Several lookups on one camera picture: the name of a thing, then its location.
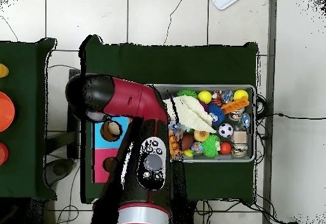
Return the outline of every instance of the wooden block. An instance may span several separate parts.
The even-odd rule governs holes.
[[[246,144],[247,143],[247,132],[235,130],[231,136],[231,142],[234,144]]]

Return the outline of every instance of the green table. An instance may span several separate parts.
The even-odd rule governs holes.
[[[94,35],[85,46],[88,73],[110,74],[147,84],[256,85],[258,52],[255,43],[244,46],[103,45]],[[91,182],[91,123],[86,124],[85,165],[81,198],[98,198],[104,184]],[[253,202],[254,163],[185,164],[190,200],[244,199]]]
[[[0,42],[0,63],[9,75],[0,78],[0,91],[15,105],[15,119],[0,132],[10,156],[0,166],[0,197],[55,199],[44,182],[45,66],[55,39],[37,43]]]

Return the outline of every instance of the blue spiky ball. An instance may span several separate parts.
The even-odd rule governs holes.
[[[217,106],[217,104],[208,104],[208,113],[213,117],[212,126],[219,126],[222,124],[225,114],[224,111]]]

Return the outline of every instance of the soccer ball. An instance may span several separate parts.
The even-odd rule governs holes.
[[[224,138],[229,138],[231,135],[233,135],[233,128],[230,124],[223,123],[218,128],[218,133]]]

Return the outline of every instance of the circular hole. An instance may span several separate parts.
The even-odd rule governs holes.
[[[115,142],[122,135],[122,127],[116,121],[103,123],[101,127],[101,136],[107,142]]]
[[[105,160],[103,160],[103,169],[108,173],[113,172],[116,164],[117,164],[116,158],[113,157],[106,158]]]

